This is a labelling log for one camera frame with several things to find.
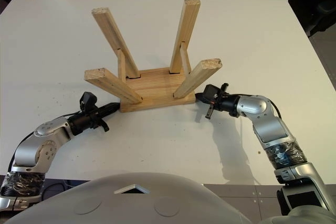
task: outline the wooden stool leg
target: wooden stool leg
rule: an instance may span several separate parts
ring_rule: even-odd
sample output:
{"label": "wooden stool leg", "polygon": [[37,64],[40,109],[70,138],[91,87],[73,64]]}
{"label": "wooden stool leg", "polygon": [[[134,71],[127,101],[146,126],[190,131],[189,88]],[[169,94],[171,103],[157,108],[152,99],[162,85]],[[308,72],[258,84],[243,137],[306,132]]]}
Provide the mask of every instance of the wooden stool leg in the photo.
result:
{"label": "wooden stool leg", "polygon": [[181,55],[181,60],[182,60],[184,76],[187,77],[191,72],[191,66],[190,66],[189,56],[188,56],[187,48],[185,46],[185,42],[181,43],[180,55]]}
{"label": "wooden stool leg", "polygon": [[180,73],[182,67],[180,46],[181,42],[185,43],[185,49],[188,48],[191,33],[193,32],[196,22],[198,10],[200,8],[200,0],[185,0],[182,8],[179,27],[177,30],[172,61],[170,64],[170,73]]}
{"label": "wooden stool leg", "polygon": [[107,7],[96,8],[92,10],[92,15],[98,23],[101,31],[105,35],[113,51],[118,55],[118,50],[121,49],[125,55],[126,75],[129,78],[139,78],[140,73],[134,60],[129,52],[124,39],[114,21],[110,10]]}
{"label": "wooden stool leg", "polygon": [[106,68],[86,70],[84,79],[91,84],[114,94],[124,102],[136,104],[142,101],[140,95]]}
{"label": "wooden stool leg", "polygon": [[189,76],[185,78],[182,84],[174,92],[175,98],[183,98],[190,92],[193,92],[206,79],[212,76],[218,69],[222,67],[220,59],[202,60],[191,71]]}
{"label": "wooden stool leg", "polygon": [[121,49],[118,49],[117,57],[118,57],[118,78],[123,83],[126,83],[125,55]]}

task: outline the black cable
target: black cable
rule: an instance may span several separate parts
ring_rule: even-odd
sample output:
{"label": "black cable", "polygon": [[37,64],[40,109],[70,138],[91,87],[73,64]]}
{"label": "black cable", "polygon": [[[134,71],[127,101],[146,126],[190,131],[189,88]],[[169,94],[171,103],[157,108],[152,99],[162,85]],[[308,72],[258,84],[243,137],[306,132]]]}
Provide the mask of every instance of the black cable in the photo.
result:
{"label": "black cable", "polygon": [[80,111],[77,111],[77,112],[75,112],[75,113],[70,113],[70,114],[61,115],[61,116],[59,116],[59,117],[57,117],[57,118],[66,117],[66,116],[70,116],[70,115],[77,115],[77,114],[79,114],[79,113],[80,113]]}
{"label": "black cable", "polygon": [[270,102],[271,102],[271,104],[273,105],[273,107],[275,108],[275,110],[277,111],[277,113],[278,113],[278,117],[280,118],[280,119],[282,119],[282,117],[281,117],[281,114],[280,114],[280,111],[279,111],[279,109],[278,109],[278,107],[271,101],[271,100],[269,100]]}
{"label": "black cable", "polygon": [[64,185],[63,183],[55,183],[55,184],[52,184],[52,185],[50,185],[50,186],[47,186],[47,187],[44,189],[44,191],[43,191],[43,193],[42,193],[42,195],[41,195],[41,199],[44,200],[44,194],[45,194],[45,192],[46,192],[50,187],[58,186],[58,185],[62,185],[62,187],[63,187],[63,191],[66,191],[66,189],[65,189],[65,185]]}

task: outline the upside-down wooden stool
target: upside-down wooden stool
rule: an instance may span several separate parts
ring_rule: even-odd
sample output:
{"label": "upside-down wooden stool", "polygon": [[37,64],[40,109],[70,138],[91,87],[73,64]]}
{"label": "upside-down wooden stool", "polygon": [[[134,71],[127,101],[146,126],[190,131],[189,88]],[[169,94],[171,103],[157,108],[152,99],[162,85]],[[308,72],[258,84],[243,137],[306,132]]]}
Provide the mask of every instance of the upside-down wooden stool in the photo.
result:
{"label": "upside-down wooden stool", "polygon": [[191,70],[187,48],[200,0],[185,0],[170,68],[139,71],[108,8],[92,10],[118,58],[118,77],[106,68],[86,70],[84,79],[121,100],[121,112],[195,102],[194,90],[222,67],[220,59],[200,61]]}

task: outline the floor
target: floor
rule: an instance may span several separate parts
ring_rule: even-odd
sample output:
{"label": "floor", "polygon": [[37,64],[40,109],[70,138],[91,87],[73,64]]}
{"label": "floor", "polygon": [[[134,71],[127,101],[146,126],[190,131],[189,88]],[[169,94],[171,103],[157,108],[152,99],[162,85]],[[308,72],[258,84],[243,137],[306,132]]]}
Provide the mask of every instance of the floor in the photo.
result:
{"label": "floor", "polygon": [[314,34],[309,40],[336,89],[336,24]]}

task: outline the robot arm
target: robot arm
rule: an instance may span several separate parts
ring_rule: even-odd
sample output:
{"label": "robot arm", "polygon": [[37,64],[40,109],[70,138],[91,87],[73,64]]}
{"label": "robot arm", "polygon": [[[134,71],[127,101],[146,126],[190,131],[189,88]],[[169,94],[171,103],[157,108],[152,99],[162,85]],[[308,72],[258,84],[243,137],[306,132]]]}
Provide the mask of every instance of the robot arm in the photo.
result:
{"label": "robot arm", "polygon": [[119,109],[119,103],[95,106],[97,97],[85,92],[81,112],[61,116],[40,125],[17,147],[0,190],[0,211],[21,211],[41,201],[41,189],[56,152],[74,136],[88,128],[102,126],[103,117]]}
{"label": "robot arm", "polygon": [[210,104],[206,118],[214,110],[227,111],[234,117],[244,116],[253,124],[253,130],[275,169],[280,184],[285,184],[277,196],[283,215],[301,205],[316,205],[336,215],[336,206],[326,187],[298,145],[296,138],[278,116],[274,116],[271,100],[260,95],[229,94],[228,84],[221,88],[207,85],[196,97]]}

